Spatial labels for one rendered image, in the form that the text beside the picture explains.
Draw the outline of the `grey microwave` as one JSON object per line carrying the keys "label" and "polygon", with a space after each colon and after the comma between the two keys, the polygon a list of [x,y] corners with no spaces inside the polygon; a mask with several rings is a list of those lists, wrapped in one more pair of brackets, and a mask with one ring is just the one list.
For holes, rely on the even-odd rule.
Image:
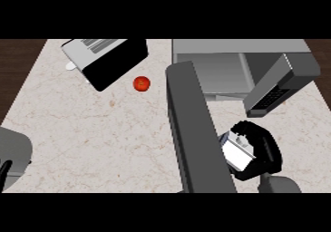
{"label": "grey microwave", "polygon": [[193,65],[208,102],[240,101],[261,118],[320,75],[301,39],[174,39],[171,61]]}

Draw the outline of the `dark grey microwave door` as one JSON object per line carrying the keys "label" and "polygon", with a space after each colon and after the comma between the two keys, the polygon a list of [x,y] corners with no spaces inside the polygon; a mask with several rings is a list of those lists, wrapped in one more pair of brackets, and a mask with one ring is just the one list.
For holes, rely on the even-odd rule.
{"label": "dark grey microwave door", "polygon": [[165,68],[165,100],[183,193],[234,193],[190,62]]}

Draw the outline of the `white milk carton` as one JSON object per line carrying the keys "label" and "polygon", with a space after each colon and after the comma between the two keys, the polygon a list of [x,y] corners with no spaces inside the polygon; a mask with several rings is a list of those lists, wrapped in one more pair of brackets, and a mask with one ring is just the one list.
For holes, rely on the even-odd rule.
{"label": "white milk carton", "polygon": [[220,137],[220,144],[226,163],[236,171],[242,171],[255,159],[252,145],[246,138],[231,131],[227,131]]}

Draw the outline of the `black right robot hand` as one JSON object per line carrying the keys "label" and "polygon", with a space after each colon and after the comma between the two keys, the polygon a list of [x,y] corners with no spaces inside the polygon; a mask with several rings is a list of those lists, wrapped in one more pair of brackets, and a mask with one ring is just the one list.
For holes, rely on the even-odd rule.
{"label": "black right robot hand", "polygon": [[264,173],[280,172],[280,150],[268,131],[249,121],[239,121],[230,131],[245,137],[252,146],[252,156],[255,157],[242,171],[236,171],[228,166],[234,178],[243,181]]}

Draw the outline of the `red tomato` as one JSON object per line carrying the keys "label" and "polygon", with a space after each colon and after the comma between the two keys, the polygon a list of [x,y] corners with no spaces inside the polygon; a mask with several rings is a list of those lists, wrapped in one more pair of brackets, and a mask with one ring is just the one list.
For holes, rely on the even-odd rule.
{"label": "red tomato", "polygon": [[133,87],[138,92],[144,92],[150,87],[150,80],[146,76],[137,76],[133,80]]}

